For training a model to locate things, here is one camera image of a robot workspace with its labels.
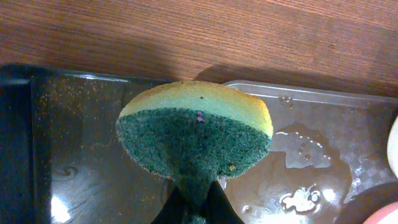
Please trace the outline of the white plate front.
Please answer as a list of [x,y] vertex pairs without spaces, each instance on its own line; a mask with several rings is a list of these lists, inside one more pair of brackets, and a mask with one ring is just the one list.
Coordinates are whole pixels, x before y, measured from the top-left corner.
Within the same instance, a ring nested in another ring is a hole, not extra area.
[[398,202],[390,203],[374,212],[363,224],[398,224]]

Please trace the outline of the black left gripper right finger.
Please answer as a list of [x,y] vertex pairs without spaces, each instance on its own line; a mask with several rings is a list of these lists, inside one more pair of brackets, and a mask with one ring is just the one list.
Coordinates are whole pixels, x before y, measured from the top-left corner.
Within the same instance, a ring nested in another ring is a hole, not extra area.
[[206,224],[244,224],[216,180],[210,185],[201,214],[205,217]]

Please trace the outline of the green yellow sponge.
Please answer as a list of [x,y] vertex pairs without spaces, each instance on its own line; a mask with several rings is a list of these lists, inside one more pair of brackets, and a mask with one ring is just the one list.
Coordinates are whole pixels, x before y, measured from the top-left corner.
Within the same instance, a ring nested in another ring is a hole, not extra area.
[[173,180],[200,207],[213,181],[239,177],[267,156],[274,128],[259,98],[217,83],[180,81],[134,97],[116,131],[136,164]]

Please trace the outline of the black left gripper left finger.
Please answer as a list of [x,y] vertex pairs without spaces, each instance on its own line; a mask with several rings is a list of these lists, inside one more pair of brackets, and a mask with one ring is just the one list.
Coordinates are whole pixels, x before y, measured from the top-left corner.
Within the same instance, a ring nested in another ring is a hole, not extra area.
[[178,187],[174,188],[159,214],[150,224],[186,224],[189,207]]

